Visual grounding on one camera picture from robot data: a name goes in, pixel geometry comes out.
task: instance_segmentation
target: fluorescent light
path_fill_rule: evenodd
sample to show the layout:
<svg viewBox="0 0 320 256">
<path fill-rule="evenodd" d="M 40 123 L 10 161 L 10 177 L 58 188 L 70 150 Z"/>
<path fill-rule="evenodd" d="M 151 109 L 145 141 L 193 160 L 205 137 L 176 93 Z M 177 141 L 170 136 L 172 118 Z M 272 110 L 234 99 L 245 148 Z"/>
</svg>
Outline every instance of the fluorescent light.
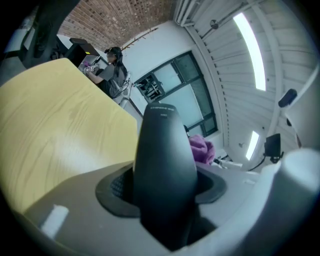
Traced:
<svg viewBox="0 0 320 256">
<path fill-rule="evenodd" d="M 256 149 L 256 146 L 257 146 L 257 143 L 258 143 L 258 140 L 259 140 L 259 134 L 256 133 L 255 131 L 252 131 L 252 135 L 251 135 L 251 141 L 250 141 L 250 145 L 248 147 L 248 151 L 246 152 L 246 155 L 245 157 L 250 161 L 255 149 Z"/>
<path fill-rule="evenodd" d="M 234 16 L 233 19 L 237 24 L 250 53 L 254 71 L 255 88 L 265 91 L 266 77 L 264 62 L 262 61 L 261 52 L 255 34 L 242 12 Z"/>
</svg>

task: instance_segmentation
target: purple cloth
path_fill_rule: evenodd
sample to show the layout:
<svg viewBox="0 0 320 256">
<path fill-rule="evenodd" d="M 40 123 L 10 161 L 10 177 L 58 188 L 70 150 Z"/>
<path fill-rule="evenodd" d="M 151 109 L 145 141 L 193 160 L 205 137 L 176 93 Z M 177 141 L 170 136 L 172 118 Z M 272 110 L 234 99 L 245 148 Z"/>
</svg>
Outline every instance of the purple cloth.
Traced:
<svg viewBox="0 0 320 256">
<path fill-rule="evenodd" d="M 190 137 L 189 142 L 194 160 L 210 165 L 216 154 L 214 145 L 210 141 L 206 141 L 200 134 Z"/>
</svg>

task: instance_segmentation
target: ceiling light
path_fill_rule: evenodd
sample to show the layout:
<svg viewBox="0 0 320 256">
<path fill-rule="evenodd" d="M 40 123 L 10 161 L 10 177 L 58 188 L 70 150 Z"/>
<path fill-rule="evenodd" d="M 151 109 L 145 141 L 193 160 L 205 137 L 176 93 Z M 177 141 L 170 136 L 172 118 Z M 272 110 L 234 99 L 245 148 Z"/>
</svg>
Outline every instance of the ceiling light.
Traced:
<svg viewBox="0 0 320 256">
<path fill-rule="evenodd" d="M 254 70 L 255 88 L 265 91 L 266 77 L 264 62 L 262 61 L 261 52 L 255 34 L 242 12 L 234 16 L 233 19 L 237 24 L 250 53 Z"/>
<path fill-rule="evenodd" d="M 252 131 L 252 135 L 251 135 L 251 141 L 250 141 L 250 145 L 248 147 L 248 151 L 246 152 L 246 155 L 245 157 L 250 161 L 255 149 L 256 149 L 256 146 L 257 146 L 257 143 L 258 143 L 258 140 L 259 140 L 259 134 L 256 133 L 255 131 Z"/>
</svg>

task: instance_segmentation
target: light wood tabletop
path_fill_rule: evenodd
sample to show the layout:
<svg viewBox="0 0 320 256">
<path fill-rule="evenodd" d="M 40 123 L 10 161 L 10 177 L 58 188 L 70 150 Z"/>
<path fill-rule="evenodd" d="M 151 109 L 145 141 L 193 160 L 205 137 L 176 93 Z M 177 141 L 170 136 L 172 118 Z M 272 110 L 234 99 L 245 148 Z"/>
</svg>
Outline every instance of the light wood tabletop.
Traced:
<svg viewBox="0 0 320 256">
<path fill-rule="evenodd" d="M 137 122 L 68 59 L 0 87 L 0 185 L 24 212 L 62 181 L 132 161 Z"/>
</svg>

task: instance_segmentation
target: brick wall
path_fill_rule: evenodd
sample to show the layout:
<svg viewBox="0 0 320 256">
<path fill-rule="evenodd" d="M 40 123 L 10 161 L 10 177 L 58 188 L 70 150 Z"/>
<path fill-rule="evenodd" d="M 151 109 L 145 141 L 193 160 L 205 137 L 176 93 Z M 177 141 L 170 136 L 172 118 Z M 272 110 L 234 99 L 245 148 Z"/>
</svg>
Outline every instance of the brick wall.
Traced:
<svg viewBox="0 0 320 256">
<path fill-rule="evenodd" d="M 175 0 L 81 0 L 59 34 L 87 40 L 104 51 L 166 22 Z"/>
</svg>

